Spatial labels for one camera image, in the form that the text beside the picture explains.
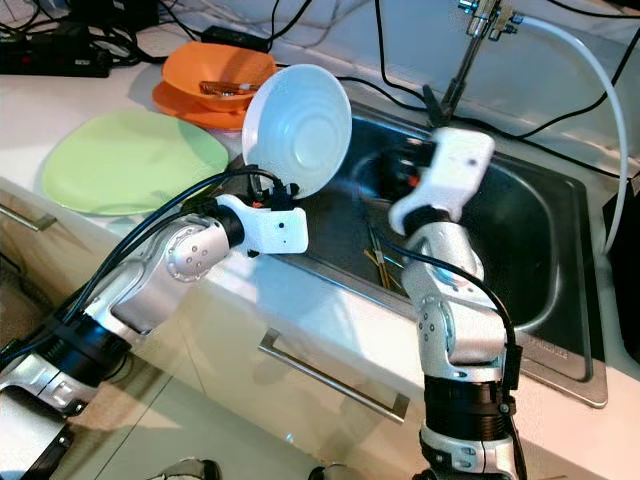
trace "black device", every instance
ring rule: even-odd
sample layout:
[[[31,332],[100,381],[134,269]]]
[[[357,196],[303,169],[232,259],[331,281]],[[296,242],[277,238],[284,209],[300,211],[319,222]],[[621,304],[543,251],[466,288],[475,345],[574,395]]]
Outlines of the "black device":
[[[603,207],[607,230],[611,227],[617,195]],[[613,271],[613,283],[616,289],[618,318],[624,346],[634,360],[640,363],[640,308],[636,301],[636,279],[640,272],[638,249],[640,232],[640,177],[627,182],[624,209],[616,239],[609,252]]]
[[[219,43],[264,53],[269,51],[269,42],[266,38],[215,25],[202,32],[200,38],[204,43]]]
[[[69,0],[71,18],[92,25],[118,25],[131,31],[158,25],[158,0]]]
[[[78,22],[0,41],[0,74],[106,78],[111,65],[108,52],[94,47],[89,28]]]

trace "countertop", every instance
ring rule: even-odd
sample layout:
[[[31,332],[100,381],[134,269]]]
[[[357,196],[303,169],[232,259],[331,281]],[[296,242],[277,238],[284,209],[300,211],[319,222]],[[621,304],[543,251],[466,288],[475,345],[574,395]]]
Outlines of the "countertop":
[[[327,66],[326,58],[318,63]],[[109,79],[0,77],[0,188],[24,189],[51,204],[42,192],[40,177],[52,148],[97,115],[118,108],[155,110],[151,89],[159,81],[160,69],[148,65],[114,70]],[[350,89],[349,94],[376,108],[423,120],[368,96],[360,88]],[[228,147],[231,158],[240,152],[238,133],[212,133]],[[640,454],[636,432],[640,425],[640,366],[622,346],[610,268],[606,258],[597,253],[604,237],[600,209],[615,193],[616,182],[525,145],[500,139],[497,145],[503,153],[575,177],[587,187],[608,364],[609,403],[602,410],[522,377],[515,392],[521,436],[605,478],[635,478],[635,460]],[[108,232],[114,244],[140,220],[70,215],[80,224],[105,235]],[[289,325],[323,350],[410,398],[422,398],[417,337],[410,319],[269,257],[251,260],[234,252],[214,267],[207,280],[264,310],[274,326]]]

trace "orange bowl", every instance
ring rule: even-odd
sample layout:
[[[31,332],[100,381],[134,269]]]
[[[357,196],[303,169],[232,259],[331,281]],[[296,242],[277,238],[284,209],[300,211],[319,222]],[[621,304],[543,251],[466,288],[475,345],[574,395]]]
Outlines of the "orange bowl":
[[[162,77],[201,105],[218,112],[246,110],[255,92],[217,96],[200,92],[200,82],[232,82],[261,85],[277,67],[266,53],[214,43],[190,42],[173,52],[162,68]]]

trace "light green plate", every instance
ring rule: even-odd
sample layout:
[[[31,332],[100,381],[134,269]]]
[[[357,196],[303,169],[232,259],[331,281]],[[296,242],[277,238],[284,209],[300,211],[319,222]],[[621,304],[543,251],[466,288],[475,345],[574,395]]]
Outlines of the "light green plate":
[[[85,123],[51,152],[43,189],[79,212],[133,215],[156,210],[228,163],[226,149],[204,130],[158,113],[120,110]]]

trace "sink basin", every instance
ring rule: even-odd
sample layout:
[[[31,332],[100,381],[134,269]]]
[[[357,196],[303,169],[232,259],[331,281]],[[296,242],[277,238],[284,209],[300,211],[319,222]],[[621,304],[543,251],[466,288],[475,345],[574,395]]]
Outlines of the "sink basin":
[[[428,143],[419,126],[353,106],[353,133],[333,180],[302,201],[309,249],[279,258],[381,306],[414,318],[401,288],[381,286],[365,222],[354,206],[353,169],[368,162],[361,180],[372,221],[396,243],[388,226],[391,201],[381,187],[380,153]],[[595,287],[586,192],[553,171],[496,153],[460,223],[484,265],[485,281],[505,303],[524,347],[523,371],[594,407],[606,404],[603,346]],[[400,280],[402,259],[385,251],[387,269]]]

